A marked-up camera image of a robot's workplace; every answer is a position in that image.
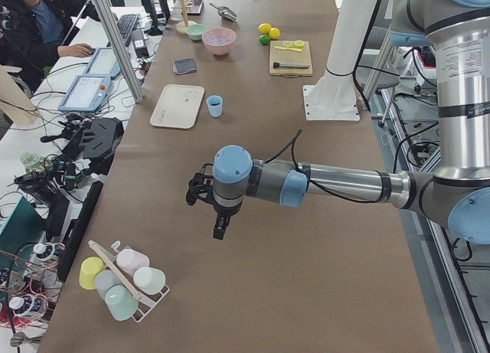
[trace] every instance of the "green bowl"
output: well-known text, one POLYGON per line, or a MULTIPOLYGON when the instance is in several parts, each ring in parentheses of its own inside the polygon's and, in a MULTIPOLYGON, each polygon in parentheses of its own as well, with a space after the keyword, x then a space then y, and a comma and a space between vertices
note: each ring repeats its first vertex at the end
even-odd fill
POLYGON ((193 41, 200 41, 202 34, 207 30, 207 26, 204 24, 192 24, 187 27, 185 31, 187 36, 193 41))

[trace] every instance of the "wooden cutting board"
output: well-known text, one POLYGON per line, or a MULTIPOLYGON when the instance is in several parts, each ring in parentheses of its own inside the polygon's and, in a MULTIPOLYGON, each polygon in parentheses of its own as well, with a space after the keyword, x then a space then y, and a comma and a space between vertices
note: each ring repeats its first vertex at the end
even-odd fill
POLYGON ((271 41, 269 53, 269 75, 273 76, 313 76, 312 56, 309 52, 309 42, 305 41, 302 52, 281 51, 274 48, 282 47, 284 41, 271 41), (309 68, 274 68, 274 62, 309 64, 309 68))

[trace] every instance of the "brown table surface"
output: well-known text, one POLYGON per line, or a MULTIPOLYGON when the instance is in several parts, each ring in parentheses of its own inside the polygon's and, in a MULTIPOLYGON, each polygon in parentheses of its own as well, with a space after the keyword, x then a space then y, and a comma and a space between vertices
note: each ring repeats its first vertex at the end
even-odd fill
POLYGON ((237 23, 222 21, 208 1, 191 19, 233 28, 237 45, 214 57, 201 42, 165 32, 39 352, 438 351, 391 205, 308 195, 291 209, 246 198, 224 241, 212 238, 211 206, 186 205, 188 181, 220 147, 238 144, 266 159, 299 128, 299 160, 384 170, 368 113, 358 123, 304 117, 301 87, 324 73, 333 0, 211 0, 234 10, 237 23), (310 42, 313 77, 269 76, 263 22, 284 40, 310 42), (198 72, 175 76, 172 61, 188 57, 198 72), (170 83, 221 95, 223 116, 210 117, 203 101, 192 129, 153 128, 152 109, 170 83), (143 322, 115 321, 96 291, 78 285, 81 262, 94 256, 90 239, 107 248, 121 240, 165 271, 171 291, 143 322))

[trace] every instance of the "warning label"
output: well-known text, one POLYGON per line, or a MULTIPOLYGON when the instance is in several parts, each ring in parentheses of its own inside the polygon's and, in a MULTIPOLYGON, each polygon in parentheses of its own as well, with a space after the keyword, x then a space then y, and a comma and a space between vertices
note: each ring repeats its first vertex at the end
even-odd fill
POLYGON ((437 51, 437 82, 446 83, 483 75, 485 73, 484 53, 484 39, 466 41, 437 51))

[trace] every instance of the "lemon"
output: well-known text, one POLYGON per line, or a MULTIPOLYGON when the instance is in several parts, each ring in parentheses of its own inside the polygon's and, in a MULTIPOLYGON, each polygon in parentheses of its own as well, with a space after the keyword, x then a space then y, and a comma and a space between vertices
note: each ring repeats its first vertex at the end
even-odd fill
POLYGON ((294 41, 294 48, 303 48, 305 46, 304 41, 294 41))
POLYGON ((266 35, 266 34, 260 35, 259 42, 262 45, 268 45, 268 43, 270 42, 270 36, 269 35, 266 35))
POLYGON ((265 24, 260 24, 259 27, 257 28, 257 30, 261 34, 269 34, 269 31, 272 28, 273 28, 273 26, 271 24, 265 23, 265 24))
POLYGON ((272 28, 269 31, 269 36, 273 41, 276 41, 281 36, 281 30, 279 30, 278 28, 272 28))

